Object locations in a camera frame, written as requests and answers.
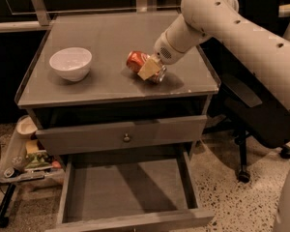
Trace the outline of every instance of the white bowl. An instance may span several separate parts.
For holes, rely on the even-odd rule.
[[[66,48],[51,56],[49,65],[62,78],[79,81],[90,71],[92,54],[80,47]]]
[[[37,131],[37,127],[29,116],[24,116],[17,122],[16,130],[23,137],[29,138]]]

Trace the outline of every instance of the speckled floor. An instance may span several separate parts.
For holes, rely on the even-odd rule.
[[[11,124],[0,125],[3,152],[13,129]],[[251,180],[243,184],[236,179],[239,154],[231,131],[203,135],[202,142],[192,151],[191,166],[202,205],[214,211],[215,217],[206,227],[176,232],[272,231],[276,205],[290,169],[290,160],[282,159],[279,149],[266,149],[252,137],[247,140],[247,149]],[[40,185],[34,191],[28,189],[27,185],[16,189],[7,212],[9,226],[0,231],[38,232],[54,227],[61,186]]]

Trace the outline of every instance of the open drawer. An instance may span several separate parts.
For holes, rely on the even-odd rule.
[[[70,155],[59,231],[168,231],[206,225],[184,145]]]
[[[51,155],[115,150],[199,140],[206,115],[38,130]]]

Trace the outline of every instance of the gray tabletop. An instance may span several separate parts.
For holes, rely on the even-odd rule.
[[[176,16],[176,12],[153,12],[57,17],[18,106],[51,107],[216,93],[218,85],[195,47],[167,67],[161,84],[143,81],[127,68],[129,53],[140,50],[152,54],[156,39]],[[79,82],[62,79],[49,66],[50,57],[67,47],[84,47],[93,55],[89,74]]]

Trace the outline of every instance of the chair armrest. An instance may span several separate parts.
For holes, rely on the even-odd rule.
[[[254,107],[262,103],[260,98],[244,82],[235,76],[223,74],[220,79],[227,91],[240,99],[246,106]]]

